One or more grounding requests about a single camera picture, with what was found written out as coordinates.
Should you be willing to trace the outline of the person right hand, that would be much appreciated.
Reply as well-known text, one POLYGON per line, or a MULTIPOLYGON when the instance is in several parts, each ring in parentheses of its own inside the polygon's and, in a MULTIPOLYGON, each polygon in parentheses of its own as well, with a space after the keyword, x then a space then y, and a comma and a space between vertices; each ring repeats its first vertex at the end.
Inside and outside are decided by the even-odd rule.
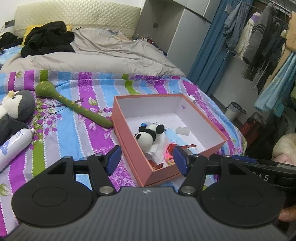
POLYGON ((294 205, 289 208, 282 209, 278 219, 283 222, 295 221, 296 220, 296 206, 294 205))

